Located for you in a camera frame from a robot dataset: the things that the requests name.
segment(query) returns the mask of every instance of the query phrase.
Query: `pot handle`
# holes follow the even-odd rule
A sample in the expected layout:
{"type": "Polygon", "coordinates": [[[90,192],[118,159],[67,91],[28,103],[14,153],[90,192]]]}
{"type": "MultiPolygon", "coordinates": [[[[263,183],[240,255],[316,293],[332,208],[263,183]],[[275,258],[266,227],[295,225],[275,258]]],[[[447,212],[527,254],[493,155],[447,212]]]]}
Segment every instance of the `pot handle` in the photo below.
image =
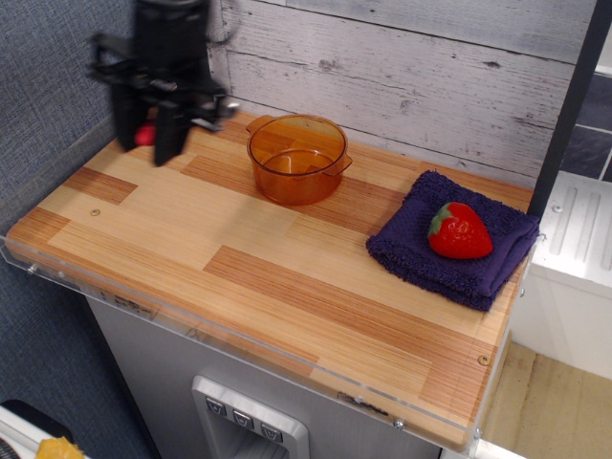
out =
{"type": "Polygon", "coordinates": [[[340,156],[340,159],[335,164],[332,164],[331,167],[328,167],[322,172],[325,175],[338,175],[352,163],[353,160],[346,153],[344,153],[342,156],[340,156]]]}
{"type": "Polygon", "coordinates": [[[263,115],[259,118],[254,119],[253,121],[251,121],[249,123],[249,125],[247,126],[247,130],[253,134],[255,132],[257,132],[259,129],[261,129],[262,127],[264,127],[266,124],[268,124],[270,121],[274,120],[274,117],[271,115],[263,115]]]}

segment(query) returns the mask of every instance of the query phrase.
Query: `wooden countertop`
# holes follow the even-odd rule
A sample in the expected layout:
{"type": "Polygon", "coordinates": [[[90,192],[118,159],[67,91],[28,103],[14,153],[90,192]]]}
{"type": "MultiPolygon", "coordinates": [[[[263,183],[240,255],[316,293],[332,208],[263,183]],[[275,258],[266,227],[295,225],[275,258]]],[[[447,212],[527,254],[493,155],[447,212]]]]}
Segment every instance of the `wooden countertop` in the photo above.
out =
{"type": "Polygon", "coordinates": [[[531,191],[351,142],[330,198],[284,208],[255,188],[253,118],[193,128],[163,167],[111,142],[11,229],[9,250],[461,449],[491,376],[479,357],[495,360],[523,268],[479,313],[388,273],[364,243],[428,169],[523,210],[531,191]]]}

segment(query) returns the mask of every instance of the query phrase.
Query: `gray fabric wall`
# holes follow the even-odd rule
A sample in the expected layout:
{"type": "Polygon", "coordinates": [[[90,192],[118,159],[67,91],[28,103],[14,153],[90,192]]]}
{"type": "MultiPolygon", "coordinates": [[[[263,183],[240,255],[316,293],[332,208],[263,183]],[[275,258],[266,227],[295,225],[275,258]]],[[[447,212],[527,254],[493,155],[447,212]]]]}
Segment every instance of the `gray fabric wall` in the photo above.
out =
{"type": "MultiPolygon", "coordinates": [[[[113,136],[89,37],[133,0],[0,0],[0,233],[113,136]]],[[[0,402],[67,426],[95,459],[154,457],[84,299],[0,260],[0,402]]]]}

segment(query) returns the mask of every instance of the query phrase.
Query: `purple towel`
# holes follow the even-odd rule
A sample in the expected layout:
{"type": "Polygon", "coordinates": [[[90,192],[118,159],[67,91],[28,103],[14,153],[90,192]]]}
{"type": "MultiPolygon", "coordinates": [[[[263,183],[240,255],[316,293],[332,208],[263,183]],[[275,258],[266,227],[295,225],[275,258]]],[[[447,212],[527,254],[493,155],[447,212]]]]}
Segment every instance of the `purple towel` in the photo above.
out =
{"type": "Polygon", "coordinates": [[[388,271],[423,289],[479,311],[489,311],[514,268],[538,235],[537,218],[457,185],[437,172],[423,173],[398,212],[366,247],[388,271]],[[449,202],[473,208],[489,231],[493,251],[472,260],[438,255],[427,230],[436,212],[449,202]]]}

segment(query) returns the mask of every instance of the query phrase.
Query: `screw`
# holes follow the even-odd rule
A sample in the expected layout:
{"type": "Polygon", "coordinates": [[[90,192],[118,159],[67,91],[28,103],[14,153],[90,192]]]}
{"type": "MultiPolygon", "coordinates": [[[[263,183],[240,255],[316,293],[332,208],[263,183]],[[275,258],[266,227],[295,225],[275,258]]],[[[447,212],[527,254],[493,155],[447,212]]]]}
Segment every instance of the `screw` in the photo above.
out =
{"type": "Polygon", "coordinates": [[[480,363],[482,366],[489,366],[491,364],[491,359],[489,359],[488,356],[479,356],[478,363],[480,363]]]}

